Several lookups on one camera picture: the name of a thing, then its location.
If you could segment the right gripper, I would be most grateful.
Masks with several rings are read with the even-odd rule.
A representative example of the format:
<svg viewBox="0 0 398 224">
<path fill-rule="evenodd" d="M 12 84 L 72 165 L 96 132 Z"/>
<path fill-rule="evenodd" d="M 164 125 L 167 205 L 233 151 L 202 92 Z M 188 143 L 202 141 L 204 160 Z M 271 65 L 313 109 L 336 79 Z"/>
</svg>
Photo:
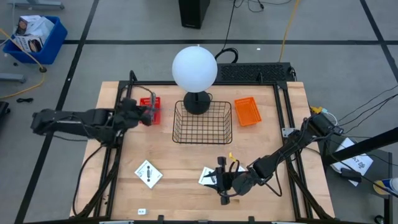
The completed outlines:
<svg viewBox="0 0 398 224">
<path fill-rule="evenodd" d="M 226 158 L 218 157 L 217 161 L 219 167 L 217 167 L 213 173 L 213 180 L 217 182 L 217 184 L 205 184 L 205 187 L 209 187 L 217 191 L 222 205 L 229 204 L 231 197 L 245 195 L 257 184 L 259 176 L 252 165 L 257 162 L 258 159 L 250 163 L 247 166 L 248 171 L 244 172 L 239 172 L 237 169 L 234 172 L 226 172 Z"/>
</svg>

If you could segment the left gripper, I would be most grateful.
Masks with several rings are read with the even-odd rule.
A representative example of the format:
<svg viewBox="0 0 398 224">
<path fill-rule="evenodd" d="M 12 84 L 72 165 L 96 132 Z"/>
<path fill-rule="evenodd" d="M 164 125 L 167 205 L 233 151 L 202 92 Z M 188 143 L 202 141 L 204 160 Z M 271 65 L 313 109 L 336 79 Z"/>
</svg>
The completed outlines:
<svg viewBox="0 0 398 224">
<path fill-rule="evenodd" d="M 124 98 L 116 113 L 116 128 L 135 128 L 140 121 L 145 126 L 151 126 L 153 112 L 152 107 L 139 106 L 136 100 Z"/>
</svg>

